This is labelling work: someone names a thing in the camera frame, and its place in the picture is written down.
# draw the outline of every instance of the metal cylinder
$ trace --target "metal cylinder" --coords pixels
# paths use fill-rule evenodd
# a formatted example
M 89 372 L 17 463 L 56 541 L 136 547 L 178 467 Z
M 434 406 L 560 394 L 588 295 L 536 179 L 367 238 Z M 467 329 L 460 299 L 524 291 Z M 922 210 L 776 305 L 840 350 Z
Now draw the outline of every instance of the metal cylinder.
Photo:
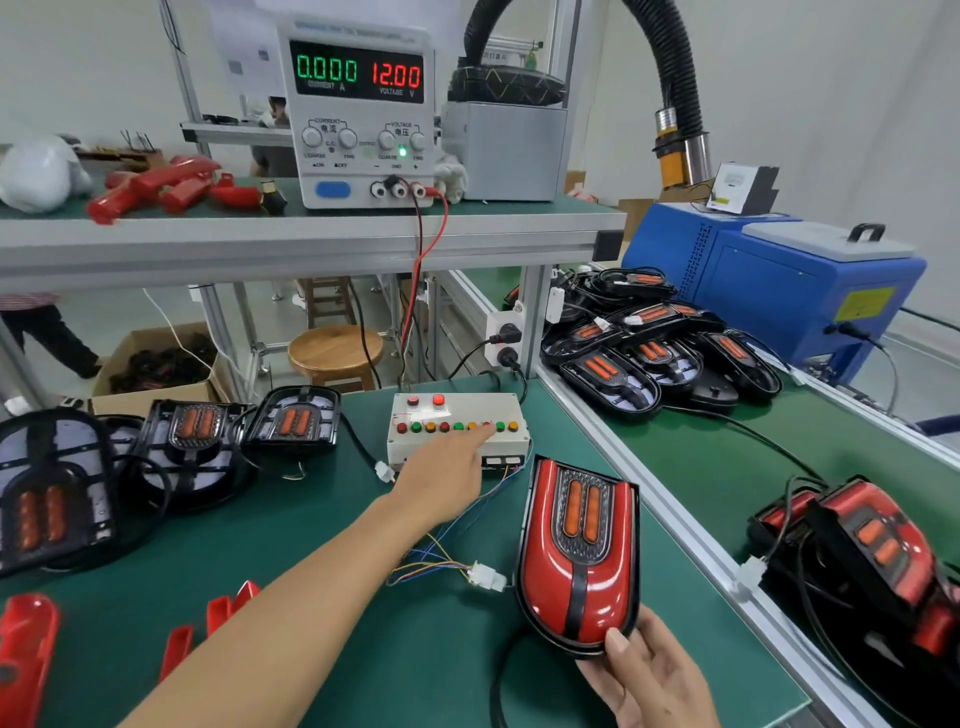
M 657 136 L 677 128 L 677 110 L 673 107 L 660 109 L 654 118 L 657 120 Z
M 684 140 L 686 154 L 686 180 L 689 184 L 706 182 L 713 176 L 710 165 L 710 147 L 707 133 Z

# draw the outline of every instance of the green workbench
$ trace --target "green workbench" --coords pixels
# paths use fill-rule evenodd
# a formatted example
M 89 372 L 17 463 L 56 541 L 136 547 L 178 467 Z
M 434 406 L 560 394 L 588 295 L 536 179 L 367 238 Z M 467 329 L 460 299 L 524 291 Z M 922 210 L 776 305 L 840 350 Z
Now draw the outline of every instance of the green workbench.
M 303 206 L 303 197 L 300 194 L 300 180 L 297 178 L 271 178 L 276 183 L 276 188 L 287 201 L 287 207 L 283 209 L 284 217 L 356 217 L 356 209 L 307 209 Z M 234 184 L 238 187 L 256 186 L 262 182 L 262 178 L 238 177 Z M 100 195 L 104 191 L 103 182 L 100 179 L 94 180 L 94 194 Z M 53 212 L 43 215 L 30 215 L 26 212 L 7 207 L 0 203 L 0 220 L 77 220 L 86 218 L 86 205 L 90 202 L 89 198 L 74 197 L 67 200 L 62 206 Z M 364 217 L 391 217 L 398 214 L 412 214 L 410 210 L 402 209 L 379 209 L 379 210 L 360 210 Z M 476 201 L 464 201 L 459 205 L 450 206 L 450 217 L 463 215 L 555 215 L 555 214 L 605 214 L 617 212 L 608 207 L 595 205 L 584 200 L 578 200 L 574 197 L 561 195 L 551 203 L 483 203 Z M 430 207 L 424 207 L 420 213 L 424 216 L 438 215 L 444 216 L 444 206 L 440 203 L 434 203 Z M 211 201 L 210 198 L 201 200 L 196 205 L 187 209 L 183 215 L 171 215 L 160 205 L 149 205 L 131 210 L 120 219 L 150 220 L 156 218 L 200 218 L 200 217 L 266 217 L 267 213 L 263 210 L 245 211 L 226 209 L 225 207 Z
M 465 275 L 497 308 L 519 268 Z M 855 474 L 884 488 L 926 534 L 937 555 L 960 563 L 960 473 L 784 377 L 769 407 L 741 404 L 735 418 L 773 438 L 830 482 Z M 797 466 L 735 427 L 675 412 L 646 425 L 607 418 L 613 432 L 734 558 L 746 552 L 747 519 L 782 496 Z
M 504 379 L 505 389 L 515 386 Z M 491 387 L 487 376 L 456 382 L 459 391 Z M 449 383 L 446 389 L 452 391 Z M 381 458 L 392 395 L 387 390 L 344 397 L 350 421 Z M 523 411 L 536 452 L 612 472 L 538 382 L 530 384 Z M 454 556 L 512 572 L 527 477 L 517 475 L 490 501 L 476 525 L 452 543 Z M 136 553 L 102 569 L 65 576 L 35 572 L 0 582 L 0 597 L 43 591 L 60 607 L 39 725 L 115 725 L 156 683 L 171 629 L 193 623 L 202 634 L 208 600 L 234 593 L 246 579 L 269 584 L 347 526 L 383 489 L 342 430 L 337 448 L 311 461 L 303 481 L 262 476 L 219 509 L 172 518 Z M 641 549 L 643 601 L 701 666 L 724 728 L 777 725 L 808 703 L 647 512 Z M 303 725 L 486 728 L 494 663 L 520 623 L 509 590 L 476 591 L 452 572 L 383 589 Z M 252 669 L 256 659 L 250 655 Z M 503 702 L 512 728 L 613 726 L 572 661 L 535 640 L 522 643 L 511 659 Z

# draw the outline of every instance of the person's arm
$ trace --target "person's arm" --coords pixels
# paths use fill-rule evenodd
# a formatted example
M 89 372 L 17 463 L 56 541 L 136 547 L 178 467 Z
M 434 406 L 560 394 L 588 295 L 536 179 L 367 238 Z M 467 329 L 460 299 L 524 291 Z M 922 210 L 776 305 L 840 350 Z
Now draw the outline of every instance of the person's arm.
M 494 433 L 451 432 L 420 448 L 391 493 L 252 599 L 120 728 L 297 726 L 403 554 L 477 498 L 477 450 Z

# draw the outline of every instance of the white device box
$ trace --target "white device box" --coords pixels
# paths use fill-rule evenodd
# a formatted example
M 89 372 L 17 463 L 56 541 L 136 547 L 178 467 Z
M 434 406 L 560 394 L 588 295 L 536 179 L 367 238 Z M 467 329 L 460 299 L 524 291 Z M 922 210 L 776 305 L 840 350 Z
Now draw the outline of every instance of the white device box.
M 566 109 L 449 102 L 444 150 L 467 169 L 466 200 L 553 202 L 560 185 Z
M 301 15 L 279 18 L 276 32 L 304 206 L 411 206 L 402 184 L 383 183 L 402 177 L 418 192 L 433 184 L 429 35 Z
M 458 423 L 467 428 L 470 423 L 482 425 L 487 422 L 502 423 L 503 429 L 480 448 L 483 468 L 506 469 L 525 463 L 530 433 L 515 394 L 411 392 L 394 395 L 390 431 L 387 433 L 388 464 L 399 470 L 414 450 L 434 438 L 456 432 Z M 515 431 L 511 431 L 511 424 L 516 425 Z

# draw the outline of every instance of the handle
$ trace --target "handle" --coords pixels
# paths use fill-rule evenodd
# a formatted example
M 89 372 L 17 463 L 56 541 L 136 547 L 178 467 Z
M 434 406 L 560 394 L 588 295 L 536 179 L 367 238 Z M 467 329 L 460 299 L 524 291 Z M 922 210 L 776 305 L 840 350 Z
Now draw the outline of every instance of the handle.
M 881 223 L 860 223 L 850 231 L 850 235 L 847 237 L 847 242 L 860 242 L 860 235 L 866 231 L 871 231 L 870 242 L 876 243 L 877 240 L 883 237 L 883 234 L 887 231 L 887 226 L 882 225 Z

